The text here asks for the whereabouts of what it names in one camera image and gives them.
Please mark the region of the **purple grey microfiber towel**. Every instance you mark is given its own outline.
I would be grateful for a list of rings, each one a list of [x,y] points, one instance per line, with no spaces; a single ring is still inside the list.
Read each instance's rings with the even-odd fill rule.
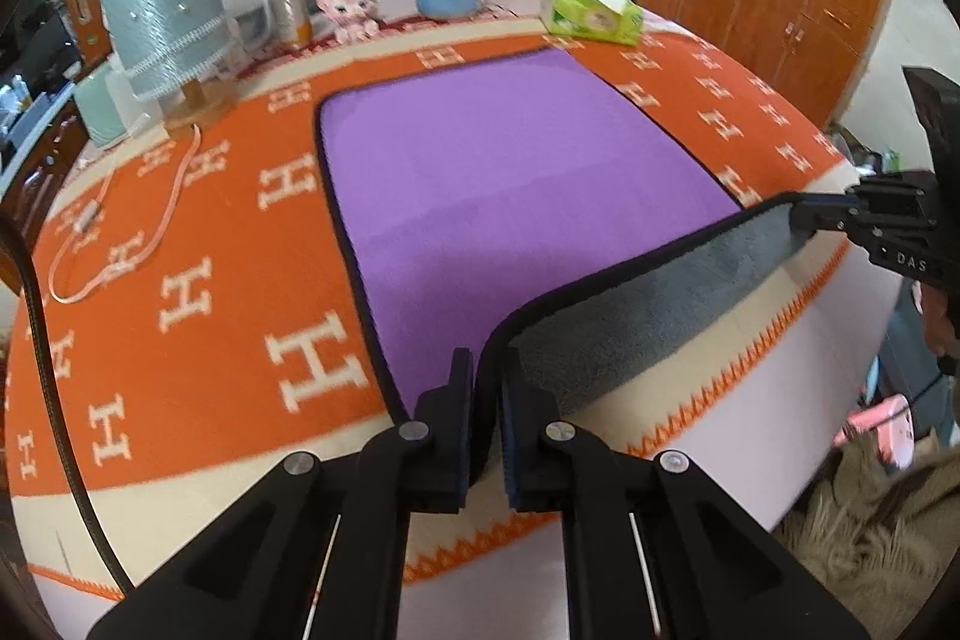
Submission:
[[[736,380],[680,349],[800,248],[786,200],[742,206],[608,81],[556,49],[320,103],[325,197],[389,408],[467,349],[482,473],[509,364],[623,447],[654,448]]]

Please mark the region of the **green tissue pack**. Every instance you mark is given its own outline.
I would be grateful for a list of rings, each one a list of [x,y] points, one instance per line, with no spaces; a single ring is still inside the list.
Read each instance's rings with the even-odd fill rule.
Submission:
[[[633,0],[540,0],[540,21],[548,34],[636,46],[643,10]]]

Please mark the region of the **mint green container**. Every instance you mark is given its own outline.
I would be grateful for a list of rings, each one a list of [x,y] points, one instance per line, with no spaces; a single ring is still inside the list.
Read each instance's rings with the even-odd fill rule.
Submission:
[[[106,60],[75,86],[75,103],[89,141],[101,151],[142,133],[153,117],[133,97],[125,76]]]

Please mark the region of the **silver orange tin can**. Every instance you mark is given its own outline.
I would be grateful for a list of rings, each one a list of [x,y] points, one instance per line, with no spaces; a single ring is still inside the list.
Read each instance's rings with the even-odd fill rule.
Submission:
[[[301,50],[313,39],[306,0],[272,0],[280,42],[288,49]]]

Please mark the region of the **orange H-pattern tablecloth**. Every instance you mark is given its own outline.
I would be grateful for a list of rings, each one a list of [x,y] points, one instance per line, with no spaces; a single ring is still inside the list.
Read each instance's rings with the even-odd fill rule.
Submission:
[[[155,255],[78,304],[44,301],[68,435],[112,549],[143,580],[288,452],[354,452],[391,427],[320,175],[314,122],[345,89],[556,49],[608,81],[742,206],[783,191],[841,191],[857,175],[773,88],[686,32],[651,26],[617,47],[548,35],[534,18],[405,26],[379,42],[281,60],[249,99],[189,138],[124,152],[87,236],[71,229],[98,190],[64,188],[34,252],[48,296],[130,262],[184,190]],[[900,281],[838,234],[818,234],[680,349],[682,369],[738,347],[739,373],[674,440],[761,525],[788,512],[853,408]],[[11,335],[5,447],[13,515],[53,625],[85,638],[122,598],[94,551],[53,447],[31,333]],[[500,470],[454,518],[415,518],[402,638],[568,638],[560,523],[514,515]]]

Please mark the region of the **blue table lamp pearl trim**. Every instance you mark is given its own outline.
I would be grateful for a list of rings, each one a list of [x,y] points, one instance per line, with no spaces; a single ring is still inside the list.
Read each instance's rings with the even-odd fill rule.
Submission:
[[[167,133],[210,127],[236,91],[217,76],[233,47],[223,0],[101,0],[112,48],[140,103],[158,101]]]

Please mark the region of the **pink block figure toy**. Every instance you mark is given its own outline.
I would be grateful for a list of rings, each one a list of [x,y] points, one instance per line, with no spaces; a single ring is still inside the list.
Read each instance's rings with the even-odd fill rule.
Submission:
[[[377,3],[379,0],[316,0],[317,9],[334,26],[335,40],[341,46],[379,35]]]

